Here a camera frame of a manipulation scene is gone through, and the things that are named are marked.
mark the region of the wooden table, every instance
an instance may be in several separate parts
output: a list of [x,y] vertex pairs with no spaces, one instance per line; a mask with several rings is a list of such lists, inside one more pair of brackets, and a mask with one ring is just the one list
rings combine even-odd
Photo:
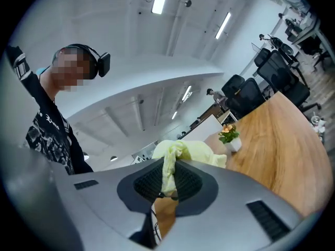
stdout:
[[237,123],[242,148],[227,169],[244,173],[279,195],[303,216],[325,206],[333,190],[329,159],[305,116],[283,94]]

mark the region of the ceiling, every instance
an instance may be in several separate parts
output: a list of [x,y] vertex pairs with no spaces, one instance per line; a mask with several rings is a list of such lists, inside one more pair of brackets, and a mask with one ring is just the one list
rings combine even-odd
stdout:
[[[109,52],[111,68],[113,62],[141,55],[210,61],[233,32],[230,27],[246,0],[191,0],[189,8],[185,1],[166,0],[162,14],[157,15],[151,12],[153,0],[37,0],[13,34],[12,44],[24,50],[33,70],[49,63],[57,49],[74,42],[88,44],[99,53]],[[217,40],[215,35],[228,11],[232,17]],[[122,77],[128,81],[127,74]],[[124,151],[116,153],[119,146],[130,144],[138,135],[144,137],[154,127],[163,131],[172,122],[188,85],[195,93],[204,88],[201,77],[155,80],[144,89],[106,97],[108,104],[103,107],[92,104],[80,111],[70,123],[82,149],[91,153],[90,163],[93,159],[98,162],[106,152],[107,156],[126,155]],[[66,100],[58,99],[58,103],[65,104]],[[196,101],[191,97],[187,103]]]

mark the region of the floor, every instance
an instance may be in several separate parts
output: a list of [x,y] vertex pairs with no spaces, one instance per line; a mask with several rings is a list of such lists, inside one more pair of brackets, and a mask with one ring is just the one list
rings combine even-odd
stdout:
[[[312,58],[307,62],[313,64]],[[307,104],[317,102],[321,104],[322,109],[317,108],[306,111],[307,116],[313,116],[313,111],[316,115],[323,117],[327,121],[325,127],[325,149],[328,153],[333,175],[335,176],[335,65],[327,58],[322,64],[316,66],[316,70],[311,72],[307,69],[307,62],[302,61],[300,70],[310,88],[310,96],[307,99]]]

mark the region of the office chair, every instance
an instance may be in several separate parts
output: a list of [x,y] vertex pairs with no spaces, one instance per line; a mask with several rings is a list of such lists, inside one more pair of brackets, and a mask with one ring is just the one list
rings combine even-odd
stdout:
[[310,95],[309,89],[291,72],[278,51],[272,51],[265,60],[261,61],[261,57],[264,56],[265,54],[255,59],[255,64],[258,67],[257,73],[267,81],[273,89],[273,92],[276,93],[280,91],[297,106],[301,112],[305,112],[313,107],[318,107],[319,110],[321,109],[321,105],[318,103],[313,103],[306,107],[302,106]]
[[234,96],[227,99],[226,105],[230,110],[234,110],[240,117],[243,117],[264,102],[265,99],[255,79],[249,78],[240,86]]
[[232,97],[244,82],[245,80],[242,76],[235,74],[226,82],[221,90],[227,98]]

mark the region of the vr headset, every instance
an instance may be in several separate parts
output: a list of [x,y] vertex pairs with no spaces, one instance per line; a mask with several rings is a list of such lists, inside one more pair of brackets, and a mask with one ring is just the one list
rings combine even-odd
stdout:
[[[109,68],[110,68],[110,54],[109,53],[104,53],[100,56],[93,48],[90,48],[89,46],[85,44],[69,44],[65,48],[80,48],[90,55],[90,57],[92,58],[92,61],[94,62],[94,68],[90,70],[90,80],[93,80],[97,74],[99,74],[100,77],[104,77],[108,73]],[[98,55],[99,59],[96,60],[91,52]]]

